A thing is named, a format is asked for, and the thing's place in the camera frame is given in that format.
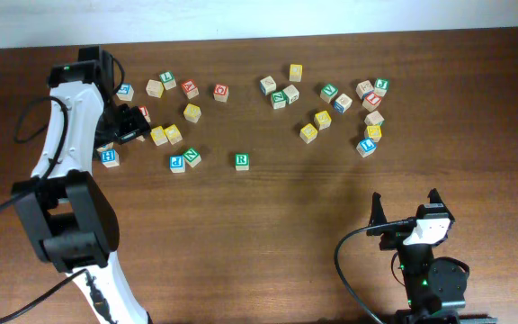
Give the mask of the green R block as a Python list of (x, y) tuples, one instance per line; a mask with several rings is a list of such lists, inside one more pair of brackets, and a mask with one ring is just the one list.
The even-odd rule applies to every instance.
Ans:
[(250, 169), (250, 158), (246, 153), (235, 154), (236, 171), (248, 171)]

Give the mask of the yellow S block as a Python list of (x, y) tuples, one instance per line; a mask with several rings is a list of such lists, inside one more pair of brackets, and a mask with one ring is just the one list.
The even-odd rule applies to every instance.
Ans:
[(321, 131), (328, 128), (331, 125), (332, 119), (328, 111), (321, 111), (317, 112), (314, 115), (314, 123), (316, 124), (317, 129)]
[(183, 110), (183, 116), (188, 122), (197, 123), (201, 117), (201, 108), (195, 104), (188, 103)]

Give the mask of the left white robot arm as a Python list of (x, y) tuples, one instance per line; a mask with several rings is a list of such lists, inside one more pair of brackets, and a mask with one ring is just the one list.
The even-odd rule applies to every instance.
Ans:
[(121, 269), (116, 213), (92, 176), (99, 147), (149, 130), (138, 108), (113, 100), (118, 64), (92, 46), (51, 69), (44, 147), (30, 179), (13, 185), (13, 205), (38, 259), (73, 276), (101, 323), (149, 323)]

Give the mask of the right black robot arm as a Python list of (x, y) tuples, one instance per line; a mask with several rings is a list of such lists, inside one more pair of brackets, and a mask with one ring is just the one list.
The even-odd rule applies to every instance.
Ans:
[(398, 310), (390, 320), (396, 324), (497, 323), (488, 315), (461, 316), (466, 306), (469, 266), (455, 258), (433, 255), (433, 249), (448, 238), (455, 218), (436, 189), (429, 202), (418, 206), (414, 217), (389, 222), (381, 195), (372, 196), (369, 225), (372, 236), (380, 237), (381, 250), (394, 250), (400, 263), (408, 308)]

